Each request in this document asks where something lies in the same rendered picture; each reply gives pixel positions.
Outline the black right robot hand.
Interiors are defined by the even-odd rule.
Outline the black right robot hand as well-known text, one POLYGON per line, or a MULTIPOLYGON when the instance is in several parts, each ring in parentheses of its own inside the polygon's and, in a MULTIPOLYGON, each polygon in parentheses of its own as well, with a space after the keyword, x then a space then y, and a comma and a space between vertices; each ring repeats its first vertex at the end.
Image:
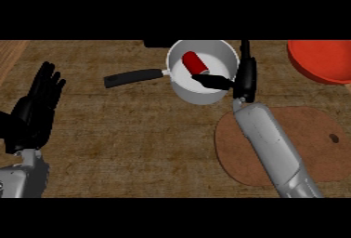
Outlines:
POLYGON ((257 93, 257 60, 250 53, 250 41, 244 40, 241 45, 242 59, 236 78, 231 81, 220 75, 194 74, 192 78, 203 84, 204 87, 213 89, 234 89, 234 98, 245 99, 247 103, 256 101, 257 93))

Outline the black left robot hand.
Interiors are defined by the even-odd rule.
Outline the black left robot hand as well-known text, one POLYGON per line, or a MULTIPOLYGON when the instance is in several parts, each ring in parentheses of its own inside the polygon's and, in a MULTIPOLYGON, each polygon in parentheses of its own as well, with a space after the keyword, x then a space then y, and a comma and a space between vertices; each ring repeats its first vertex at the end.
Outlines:
POLYGON ((30 93, 18 100, 11 113, 0 111, 0 139, 8 154, 24 149, 40 150, 48 144, 65 83, 55 64, 46 61, 34 76, 30 93))

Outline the red can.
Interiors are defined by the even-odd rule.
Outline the red can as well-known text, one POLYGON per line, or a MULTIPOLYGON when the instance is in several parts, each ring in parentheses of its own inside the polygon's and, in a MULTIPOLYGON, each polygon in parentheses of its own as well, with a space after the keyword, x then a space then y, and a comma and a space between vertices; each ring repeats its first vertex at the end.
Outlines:
POLYGON ((183 65, 191 74, 210 74, 210 69, 194 51, 183 54, 183 65))

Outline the pale wooden board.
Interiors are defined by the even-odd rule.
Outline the pale wooden board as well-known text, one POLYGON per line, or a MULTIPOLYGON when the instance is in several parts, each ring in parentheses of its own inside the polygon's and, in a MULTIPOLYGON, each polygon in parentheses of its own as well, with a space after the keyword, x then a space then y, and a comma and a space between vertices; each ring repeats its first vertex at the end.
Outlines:
POLYGON ((5 82, 15 62, 27 49, 30 40, 0 40, 0 85, 5 82))

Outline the brown wooden cutting board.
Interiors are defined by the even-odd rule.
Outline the brown wooden cutting board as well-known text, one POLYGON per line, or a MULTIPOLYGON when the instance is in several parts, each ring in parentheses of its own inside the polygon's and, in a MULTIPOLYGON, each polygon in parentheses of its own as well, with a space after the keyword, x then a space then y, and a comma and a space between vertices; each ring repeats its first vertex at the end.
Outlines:
MULTIPOLYGON (((303 156, 316 182, 331 182, 351 175, 351 140, 335 119, 312 107, 276 107, 270 111, 303 156)), ((216 128, 216 151, 228 175, 250 186, 270 186, 259 156, 239 129, 234 112, 216 128)))

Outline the red bowl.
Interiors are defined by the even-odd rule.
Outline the red bowl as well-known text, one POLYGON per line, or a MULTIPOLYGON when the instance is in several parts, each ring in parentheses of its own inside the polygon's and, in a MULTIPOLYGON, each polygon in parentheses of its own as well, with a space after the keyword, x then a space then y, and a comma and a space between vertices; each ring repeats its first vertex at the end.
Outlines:
POLYGON ((293 66, 310 80, 351 84, 351 40, 290 40, 287 50, 293 66))

